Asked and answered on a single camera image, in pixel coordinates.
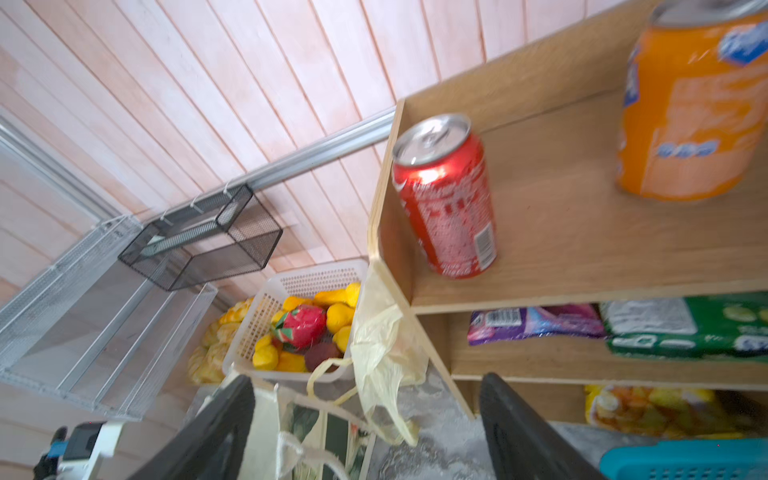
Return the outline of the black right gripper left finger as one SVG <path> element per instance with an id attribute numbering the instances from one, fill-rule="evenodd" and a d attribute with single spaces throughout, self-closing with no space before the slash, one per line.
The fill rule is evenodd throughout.
<path id="1" fill-rule="evenodd" d="M 234 378 L 210 403 L 132 477 L 237 479 L 255 409 L 251 380 Z"/>

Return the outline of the purple snack packet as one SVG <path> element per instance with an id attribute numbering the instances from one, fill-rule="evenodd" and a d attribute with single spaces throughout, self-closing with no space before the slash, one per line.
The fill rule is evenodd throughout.
<path id="1" fill-rule="evenodd" d="M 603 322 L 591 304 L 515 307 L 475 311 L 467 339 L 471 346 L 550 336 L 603 339 Z"/>

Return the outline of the red cola can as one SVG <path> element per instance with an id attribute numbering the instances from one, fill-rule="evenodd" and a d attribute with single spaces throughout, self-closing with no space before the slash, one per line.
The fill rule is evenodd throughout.
<path id="1" fill-rule="evenodd" d="M 459 113 L 423 120 L 393 147 L 392 184 L 427 264 L 471 278 L 497 258 L 496 225 L 485 150 Z"/>

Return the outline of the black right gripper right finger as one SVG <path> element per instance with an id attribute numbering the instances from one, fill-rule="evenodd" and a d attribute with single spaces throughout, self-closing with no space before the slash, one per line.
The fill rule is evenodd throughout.
<path id="1" fill-rule="evenodd" d="M 482 378 L 479 401 L 498 479 L 604 477 L 497 374 Z"/>

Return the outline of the yellow plastic grocery bag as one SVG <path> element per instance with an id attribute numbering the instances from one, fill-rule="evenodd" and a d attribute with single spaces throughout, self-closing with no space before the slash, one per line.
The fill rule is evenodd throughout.
<path id="1" fill-rule="evenodd" d="M 307 394 L 315 400 L 315 382 L 332 366 L 352 367 L 355 386 L 333 401 L 341 406 L 356 397 L 365 424 L 391 445 L 418 444 L 419 426 L 403 416 L 398 395 L 423 384 L 430 359 L 417 341 L 412 321 L 396 304 L 380 275 L 369 267 L 362 283 L 345 357 L 329 359 L 312 372 Z"/>

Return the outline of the cream canvas tote bag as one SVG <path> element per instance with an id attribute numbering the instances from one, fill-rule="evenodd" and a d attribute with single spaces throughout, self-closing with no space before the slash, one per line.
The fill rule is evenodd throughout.
<path id="1" fill-rule="evenodd" d="M 240 479 L 368 479 L 377 436 L 359 418 L 252 374 L 255 397 Z"/>

